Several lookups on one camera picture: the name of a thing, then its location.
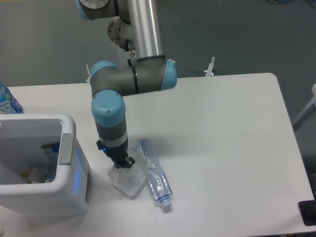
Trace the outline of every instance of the bottle label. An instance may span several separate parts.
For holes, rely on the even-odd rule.
[[[0,103],[0,114],[17,114],[18,112],[11,106],[11,101]]]
[[[0,83],[0,115],[21,114],[23,108],[10,93],[10,90]]]

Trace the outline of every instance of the white trash bin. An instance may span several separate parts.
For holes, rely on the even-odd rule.
[[[41,147],[56,143],[60,148],[53,165]],[[52,167],[55,177],[50,182],[30,183],[32,170]],[[69,115],[0,115],[1,206],[25,216],[83,214],[88,210],[90,173]]]

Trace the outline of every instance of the water bottle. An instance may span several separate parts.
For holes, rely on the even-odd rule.
[[[0,83],[0,115],[21,114],[23,108],[11,94],[10,90]]]
[[[148,159],[147,184],[156,204],[162,208],[170,206],[173,193],[150,139],[137,141],[134,150],[141,152]]]

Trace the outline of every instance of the white table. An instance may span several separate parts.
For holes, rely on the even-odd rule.
[[[124,98],[130,146],[149,137],[174,192],[172,210],[145,187],[129,200],[96,148],[89,84],[11,88],[28,113],[67,113],[91,165],[82,216],[25,218],[0,208],[5,236],[260,236],[315,231],[298,202],[313,195],[272,74],[179,79],[175,89]]]

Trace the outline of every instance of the robotic arm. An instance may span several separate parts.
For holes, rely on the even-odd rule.
[[[135,161],[127,153],[122,97],[172,89],[177,84],[174,61],[166,60],[163,53],[156,0],[76,0],[76,4],[86,20],[119,16],[132,28],[133,39],[126,40],[126,51],[129,42],[135,46],[137,64],[129,62],[129,67],[119,69],[113,62],[100,61],[92,66],[90,75],[98,148],[116,168],[130,168]]]

